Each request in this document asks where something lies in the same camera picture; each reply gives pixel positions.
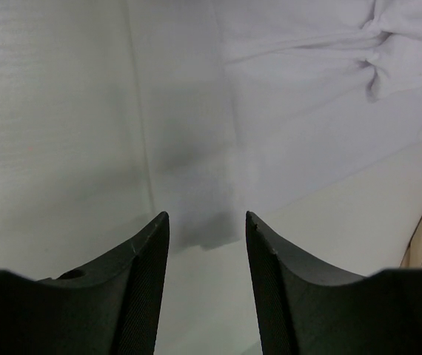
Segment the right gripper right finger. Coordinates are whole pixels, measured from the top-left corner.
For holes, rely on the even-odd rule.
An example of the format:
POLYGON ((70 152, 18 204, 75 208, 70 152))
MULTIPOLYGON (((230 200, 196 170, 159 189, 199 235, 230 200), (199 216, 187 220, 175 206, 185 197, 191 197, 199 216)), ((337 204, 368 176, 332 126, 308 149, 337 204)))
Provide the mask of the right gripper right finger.
POLYGON ((422 268, 354 274, 253 212, 246 244, 264 354, 422 354, 422 268))

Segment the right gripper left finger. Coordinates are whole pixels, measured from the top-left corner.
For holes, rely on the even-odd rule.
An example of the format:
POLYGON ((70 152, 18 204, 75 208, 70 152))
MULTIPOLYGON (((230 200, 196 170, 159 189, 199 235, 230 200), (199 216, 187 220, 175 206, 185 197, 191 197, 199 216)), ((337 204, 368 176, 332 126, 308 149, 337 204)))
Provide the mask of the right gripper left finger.
POLYGON ((0 270, 0 354, 152 354, 170 218, 60 277, 0 270))

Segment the white t shirt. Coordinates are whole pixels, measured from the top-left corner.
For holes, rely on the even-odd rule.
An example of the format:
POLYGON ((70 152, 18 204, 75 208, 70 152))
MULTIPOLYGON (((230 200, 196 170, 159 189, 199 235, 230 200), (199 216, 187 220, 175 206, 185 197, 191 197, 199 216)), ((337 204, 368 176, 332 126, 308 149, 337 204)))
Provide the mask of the white t shirt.
POLYGON ((422 141, 422 1, 129 1, 150 187, 172 249, 422 141))

